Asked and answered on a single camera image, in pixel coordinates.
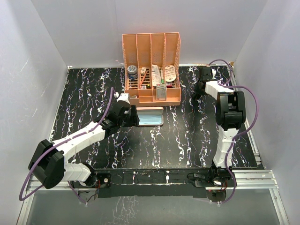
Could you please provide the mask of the blue cleaning cloth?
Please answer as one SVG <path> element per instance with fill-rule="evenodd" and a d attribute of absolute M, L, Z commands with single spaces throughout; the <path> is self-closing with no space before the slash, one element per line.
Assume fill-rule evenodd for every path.
<path fill-rule="evenodd" d="M 139 126 L 161 126 L 163 125 L 163 115 L 141 114 Z"/>

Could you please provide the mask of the pink glasses case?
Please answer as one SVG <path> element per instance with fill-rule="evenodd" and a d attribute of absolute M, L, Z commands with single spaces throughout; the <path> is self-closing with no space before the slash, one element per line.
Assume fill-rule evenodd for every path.
<path fill-rule="evenodd" d="M 137 107 L 140 127 L 162 126 L 164 124 L 163 107 Z"/>

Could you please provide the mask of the black sunglasses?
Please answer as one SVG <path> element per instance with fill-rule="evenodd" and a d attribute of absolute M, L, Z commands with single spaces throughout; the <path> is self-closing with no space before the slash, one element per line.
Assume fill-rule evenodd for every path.
<path fill-rule="evenodd" d="M 195 88 L 193 95 L 192 95 L 192 100 L 194 100 L 194 101 L 199 100 L 201 96 L 202 96 L 201 89 Z"/>

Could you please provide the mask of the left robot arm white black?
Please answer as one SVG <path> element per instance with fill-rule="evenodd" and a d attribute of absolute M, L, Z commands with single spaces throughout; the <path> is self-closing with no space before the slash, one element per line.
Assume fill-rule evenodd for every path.
<path fill-rule="evenodd" d="M 72 164 L 69 159 L 93 143 L 107 139 L 122 127 L 139 124 L 135 105 L 117 103 L 107 114 L 65 138 L 41 141 L 29 163 L 29 170 L 46 189 L 62 181 L 78 181 L 86 187 L 97 183 L 96 170 L 87 163 Z"/>

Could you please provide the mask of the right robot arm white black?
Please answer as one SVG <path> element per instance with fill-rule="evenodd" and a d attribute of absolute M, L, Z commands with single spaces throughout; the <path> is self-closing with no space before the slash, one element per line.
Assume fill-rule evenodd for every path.
<path fill-rule="evenodd" d="M 209 95 L 216 100 L 218 142 L 209 172 L 209 181 L 214 186 L 220 186 L 231 178 L 234 137 L 246 120 L 245 97 L 243 91 L 234 91 L 219 85 L 217 79 L 213 77 L 210 66 L 200 69 L 193 99 L 199 99 L 203 95 Z"/>

